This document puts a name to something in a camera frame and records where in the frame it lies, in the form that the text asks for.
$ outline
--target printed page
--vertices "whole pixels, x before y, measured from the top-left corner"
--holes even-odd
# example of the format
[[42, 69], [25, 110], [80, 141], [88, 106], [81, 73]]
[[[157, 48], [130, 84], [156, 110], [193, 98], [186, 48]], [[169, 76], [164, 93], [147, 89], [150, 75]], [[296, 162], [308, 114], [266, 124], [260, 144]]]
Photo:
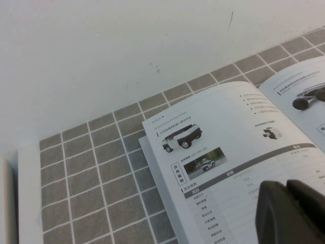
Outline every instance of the printed page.
[[324, 56], [280, 71], [259, 89], [325, 152]]
[[250, 83], [207, 89], [143, 125], [184, 244], [257, 243], [263, 180], [325, 193], [324, 153]]

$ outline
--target black object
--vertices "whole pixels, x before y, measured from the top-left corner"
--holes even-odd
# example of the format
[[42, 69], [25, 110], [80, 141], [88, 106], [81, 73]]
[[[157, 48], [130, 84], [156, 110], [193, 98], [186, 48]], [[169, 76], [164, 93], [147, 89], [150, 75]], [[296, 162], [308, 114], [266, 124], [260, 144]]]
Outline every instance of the black object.
[[299, 180], [263, 181], [255, 225], [259, 244], [324, 244], [325, 197]]

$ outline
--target white robot car image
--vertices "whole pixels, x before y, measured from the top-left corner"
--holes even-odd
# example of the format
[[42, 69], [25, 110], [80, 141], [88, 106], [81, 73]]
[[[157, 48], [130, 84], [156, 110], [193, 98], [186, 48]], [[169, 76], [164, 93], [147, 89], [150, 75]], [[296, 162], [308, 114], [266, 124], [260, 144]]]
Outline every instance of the white robot car image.
[[165, 137], [161, 144], [168, 153], [180, 146], [188, 149], [192, 146], [192, 141], [199, 139], [201, 134], [202, 131], [198, 125], [189, 125]]

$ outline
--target booklet page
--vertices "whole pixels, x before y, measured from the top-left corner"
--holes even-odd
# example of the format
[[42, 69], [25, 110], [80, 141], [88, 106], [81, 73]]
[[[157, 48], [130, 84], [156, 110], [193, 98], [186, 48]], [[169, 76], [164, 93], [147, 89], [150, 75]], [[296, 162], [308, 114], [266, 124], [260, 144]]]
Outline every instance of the booklet page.
[[325, 151], [325, 57], [286, 68], [259, 89]]
[[325, 193], [322, 151], [247, 82], [205, 90], [143, 125], [184, 243], [257, 243], [263, 180], [300, 179]]

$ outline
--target small product image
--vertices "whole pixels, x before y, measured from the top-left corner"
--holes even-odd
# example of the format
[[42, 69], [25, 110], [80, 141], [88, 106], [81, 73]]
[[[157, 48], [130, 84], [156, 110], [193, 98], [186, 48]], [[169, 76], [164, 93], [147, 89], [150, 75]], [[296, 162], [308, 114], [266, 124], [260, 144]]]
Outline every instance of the small product image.
[[192, 141], [199, 139], [201, 135], [202, 131], [198, 125], [189, 125], [165, 137], [161, 144], [166, 152], [171, 153], [178, 147], [190, 148]]
[[201, 157], [184, 165], [184, 169], [189, 179], [194, 179], [212, 169], [217, 168], [221, 164], [227, 162], [220, 147], [202, 155]]
[[295, 109], [305, 110], [309, 107], [308, 101], [314, 98], [325, 102], [325, 83], [304, 89], [302, 93], [297, 95], [297, 98], [292, 102], [292, 105]]
[[279, 130], [277, 128], [268, 127], [266, 129], [264, 129], [263, 131], [264, 131], [263, 136], [268, 137], [270, 139], [277, 140], [282, 136], [282, 134], [279, 132]]

